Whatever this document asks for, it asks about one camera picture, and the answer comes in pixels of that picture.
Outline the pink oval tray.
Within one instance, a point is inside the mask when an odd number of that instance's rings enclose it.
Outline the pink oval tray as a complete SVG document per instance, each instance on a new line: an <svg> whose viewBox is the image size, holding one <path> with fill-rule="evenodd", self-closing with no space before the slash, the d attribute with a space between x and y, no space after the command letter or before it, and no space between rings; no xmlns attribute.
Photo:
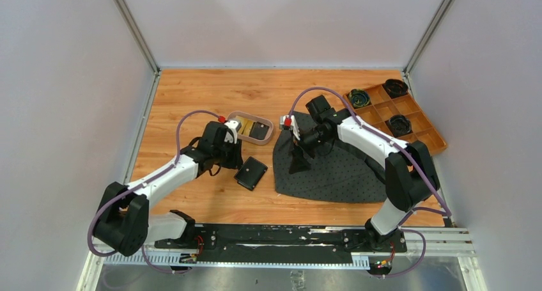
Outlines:
<svg viewBox="0 0 542 291"><path fill-rule="evenodd" d="M238 138L242 141L263 146L272 139L274 124L266 118L242 111L233 111L226 119L239 123L236 131Z"/></svg>

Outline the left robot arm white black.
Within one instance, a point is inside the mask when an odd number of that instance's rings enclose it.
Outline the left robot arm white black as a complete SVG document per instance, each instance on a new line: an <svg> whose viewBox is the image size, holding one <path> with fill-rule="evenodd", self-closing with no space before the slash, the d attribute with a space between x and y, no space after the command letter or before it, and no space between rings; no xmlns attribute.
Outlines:
<svg viewBox="0 0 542 291"><path fill-rule="evenodd" d="M240 127L238 120L209 122L202 136L193 139L164 166L128 184L109 184L88 231L88 244L94 254L103 256L94 248L94 239L123 256L131 256L157 240L171 239L180 248L191 247L196 231L189 226L188 215L178 210L157 216L150 212L174 190L201 175L240 169Z"/></svg>

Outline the gold credit card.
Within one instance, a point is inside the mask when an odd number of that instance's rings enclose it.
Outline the gold credit card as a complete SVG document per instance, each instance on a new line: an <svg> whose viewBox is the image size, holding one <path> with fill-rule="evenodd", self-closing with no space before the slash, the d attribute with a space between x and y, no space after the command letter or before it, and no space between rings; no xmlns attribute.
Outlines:
<svg viewBox="0 0 542 291"><path fill-rule="evenodd" d="M236 116L235 120L239 123L238 134L249 137L254 126L254 120L242 116Z"/></svg>

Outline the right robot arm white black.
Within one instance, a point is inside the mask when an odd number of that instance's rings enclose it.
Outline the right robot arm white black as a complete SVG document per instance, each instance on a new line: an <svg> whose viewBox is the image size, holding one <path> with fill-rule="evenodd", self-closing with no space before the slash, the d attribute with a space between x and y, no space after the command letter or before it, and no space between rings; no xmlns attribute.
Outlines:
<svg viewBox="0 0 542 291"><path fill-rule="evenodd" d="M280 119L281 128L291 133L290 173L309 170L311 165L306 157L314 157L316 147L331 141L343 142L373 159L383 168L386 199L367 220L359 243L381 251L418 204L430 196L440 198L440 182L428 147L421 141L409 143L380 131L350 107L336 111L323 95L309 101L306 107L316 122L308 131L299 129L292 112Z"/></svg>

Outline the black leather card holder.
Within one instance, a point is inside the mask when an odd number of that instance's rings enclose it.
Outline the black leather card holder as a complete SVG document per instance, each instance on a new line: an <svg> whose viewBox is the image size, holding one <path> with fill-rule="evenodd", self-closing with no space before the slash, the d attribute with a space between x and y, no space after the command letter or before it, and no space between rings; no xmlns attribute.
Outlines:
<svg viewBox="0 0 542 291"><path fill-rule="evenodd" d="M234 179L237 184L253 191L267 170L268 167L265 164L254 157L249 157L235 174Z"/></svg>

